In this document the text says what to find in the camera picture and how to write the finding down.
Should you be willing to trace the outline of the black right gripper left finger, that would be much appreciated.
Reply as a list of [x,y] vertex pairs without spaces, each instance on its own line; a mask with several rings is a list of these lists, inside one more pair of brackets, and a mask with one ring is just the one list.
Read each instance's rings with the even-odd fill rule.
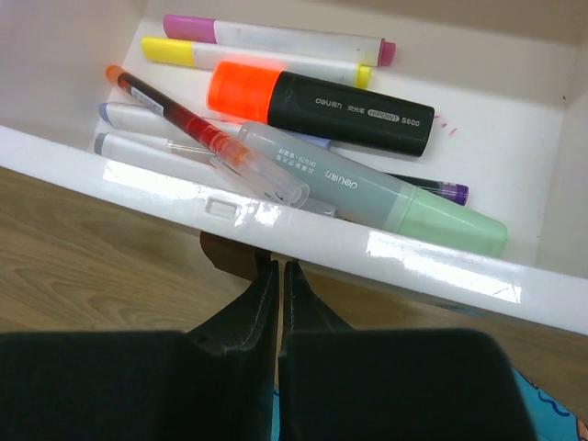
[[187,333],[198,348],[215,356],[261,350],[275,352],[279,265],[272,261],[236,299]]

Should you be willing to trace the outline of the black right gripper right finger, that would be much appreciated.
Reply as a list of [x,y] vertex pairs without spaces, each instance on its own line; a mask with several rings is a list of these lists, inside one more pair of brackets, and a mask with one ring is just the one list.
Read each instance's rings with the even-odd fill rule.
[[284,270],[284,300],[281,348],[300,332],[351,331],[353,327],[312,290],[298,262],[287,262]]

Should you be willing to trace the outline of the brown top drawer pull tab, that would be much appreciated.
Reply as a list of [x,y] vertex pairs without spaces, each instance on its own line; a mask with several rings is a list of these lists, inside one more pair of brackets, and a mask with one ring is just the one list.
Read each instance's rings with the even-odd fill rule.
[[201,232],[199,242],[204,255],[220,271],[254,281],[270,264],[271,252],[208,232]]

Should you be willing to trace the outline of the green transparent highlighter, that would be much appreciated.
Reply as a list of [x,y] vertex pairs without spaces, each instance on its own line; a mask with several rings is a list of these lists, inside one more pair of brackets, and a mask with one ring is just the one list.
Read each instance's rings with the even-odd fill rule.
[[337,214],[371,228],[491,257],[501,255],[507,229],[499,221],[261,123],[237,138],[310,188]]

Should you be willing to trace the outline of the red transparent pen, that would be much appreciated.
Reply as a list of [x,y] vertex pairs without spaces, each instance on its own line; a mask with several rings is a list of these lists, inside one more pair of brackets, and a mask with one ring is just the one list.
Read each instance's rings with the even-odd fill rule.
[[308,199],[309,186],[277,164],[218,129],[191,110],[174,101],[139,77],[112,64],[105,71],[109,82],[144,104],[154,114],[170,122],[216,158],[246,184],[275,202],[299,208]]

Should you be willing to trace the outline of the purple dark marker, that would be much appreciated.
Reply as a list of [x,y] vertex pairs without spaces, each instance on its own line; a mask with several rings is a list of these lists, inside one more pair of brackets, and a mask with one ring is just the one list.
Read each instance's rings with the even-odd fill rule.
[[441,198],[445,198],[460,206],[465,206],[469,197],[469,188],[465,185],[442,182],[431,179],[424,179],[420,177],[391,174],[403,182],[412,184],[430,193],[433,193]]

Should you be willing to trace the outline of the black orange highlighter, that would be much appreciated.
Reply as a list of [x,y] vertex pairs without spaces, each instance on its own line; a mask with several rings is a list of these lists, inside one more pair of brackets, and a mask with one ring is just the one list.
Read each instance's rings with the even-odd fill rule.
[[306,75],[221,62],[210,109],[269,126],[412,157],[423,155],[435,109]]

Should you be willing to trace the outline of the white marker grey cap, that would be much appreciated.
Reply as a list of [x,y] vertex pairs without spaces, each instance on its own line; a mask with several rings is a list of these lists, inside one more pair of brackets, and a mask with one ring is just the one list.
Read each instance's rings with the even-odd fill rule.
[[168,140],[154,146],[111,132],[101,132],[94,141],[94,153],[124,164],[187,181],[218,187],[247,197],[268,200],[244,179],[201,148],[177,147]]

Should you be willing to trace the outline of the white marker lilac cap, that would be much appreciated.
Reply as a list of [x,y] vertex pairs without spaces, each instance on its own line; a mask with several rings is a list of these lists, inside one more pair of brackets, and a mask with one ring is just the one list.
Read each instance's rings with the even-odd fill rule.
[[[119,102],[107,102],[98,105],[98,113],[100,118],[115,130],[196,145],[194,139],[146,107]],[[207,119],[207,121],[231,136],[236,136],[243,125],[216,119]],[[287,130],[285,132],[323,149],[330,149],[331,141],[328,139]]]

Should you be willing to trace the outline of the white marker pink cap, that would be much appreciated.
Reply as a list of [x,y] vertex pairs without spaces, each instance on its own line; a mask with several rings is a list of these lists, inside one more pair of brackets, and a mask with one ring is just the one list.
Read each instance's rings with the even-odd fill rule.
[[171,39],[220,44],[365,64],[390,66],[397,46],[383,38],[299,28],[237,23],[207,17],[167,14],[165,35]]

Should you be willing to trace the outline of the white marker yellow cap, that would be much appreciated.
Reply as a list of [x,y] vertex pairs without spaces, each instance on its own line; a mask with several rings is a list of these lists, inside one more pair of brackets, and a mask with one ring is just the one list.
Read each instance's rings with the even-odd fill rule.
[[287,71],[366,89],[372,68],[360,63],[333,61],[281,52],[257,51],[212,43],[158,37],[141,38],[141,50],[150,62],[212,71],[220,62]]

